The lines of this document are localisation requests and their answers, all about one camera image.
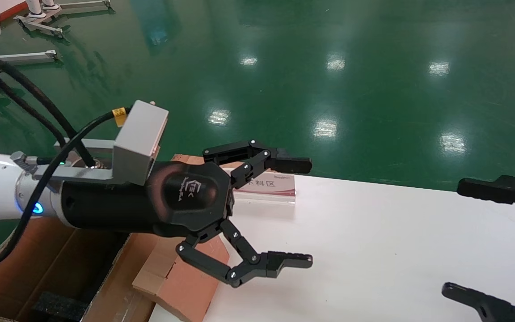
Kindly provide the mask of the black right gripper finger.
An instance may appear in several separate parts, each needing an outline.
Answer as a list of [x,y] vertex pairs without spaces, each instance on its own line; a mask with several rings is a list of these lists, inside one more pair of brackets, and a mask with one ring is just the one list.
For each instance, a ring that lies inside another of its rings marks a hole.
[[490,200],[495,203],[515,203],[515,177],[501,175],[495,181],[480,181],[462,178],[458,182],[456,193],[474,199]]
[[455,283],[444,283],[442,295],[475,309],[483,322],[515,322],[515,305]]

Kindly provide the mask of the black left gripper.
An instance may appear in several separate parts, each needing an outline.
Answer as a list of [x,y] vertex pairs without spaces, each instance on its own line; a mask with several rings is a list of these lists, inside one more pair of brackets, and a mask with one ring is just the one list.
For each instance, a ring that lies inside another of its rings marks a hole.
[[[248,140],[203,151],[204,164],[157,162],[144,185],[65,182],[61,188],[64,220],[74,228],[186,237],[180,259],[214,279],[237,288],[256,277],[276,279],[282,269],[311,268],[310,254],[257,253],[232,214],[233,188],[242,188],[266,170],[308,174],[312,160],[292,157],[283,148]],[[219,165],[242,164],[229,175]],[[235,267],[196,249],[203,238],[223,234],[242,261]]]

